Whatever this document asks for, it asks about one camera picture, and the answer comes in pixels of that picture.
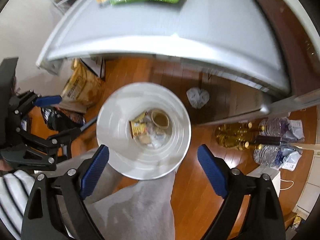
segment yellow package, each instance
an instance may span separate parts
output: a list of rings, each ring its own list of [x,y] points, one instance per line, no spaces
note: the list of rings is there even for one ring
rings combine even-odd
[[[61,93],[62,101],[77,102],[86,107],[95,105],[103,95],[104,82],[79,59],[73,61],[73,69],[73,74]]]

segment gray pants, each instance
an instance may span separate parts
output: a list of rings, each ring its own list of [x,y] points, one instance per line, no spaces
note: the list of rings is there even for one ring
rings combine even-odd
[[[59,163],[48,177],[61,176],[91,158],[96,149]],[[174,220],[170,204],[175,172],[154,180],[143,180],[112,194],[122,175],[109,164],[93,194],[84,201],[87,210],[106,240],[174,240]],[[61,196],[59,206],[64,222],[78,239]]]

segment white plastic bag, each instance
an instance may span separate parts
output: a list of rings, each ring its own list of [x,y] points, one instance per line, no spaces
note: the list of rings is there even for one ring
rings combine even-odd
[[[187,91],[187,97],[191,106],[195,109],[200,109],[209,101],[209,93],[200,88],[190,88]]]

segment white wall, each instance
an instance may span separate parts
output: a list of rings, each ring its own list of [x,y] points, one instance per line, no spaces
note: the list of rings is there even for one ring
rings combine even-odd
[[[21,91],[33,89],[42,95],[62,92],[70,68],[53,76],[35,64],[61,17],[50,0],[9,0],[0,13],[0,62],[6,57],[19,57],[16,77]]]

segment metal rod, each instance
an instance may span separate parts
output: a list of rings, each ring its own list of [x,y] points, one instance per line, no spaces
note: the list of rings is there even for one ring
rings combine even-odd
[[[96,123],[98,119],[98,116],[92,118],[89,122],[87,122],[84,126],[82,126],[80,128],[81,132],[83,132],[84,130],[86,130],[87,128],[89,128],[91,125],[93,125],[94,123]]]

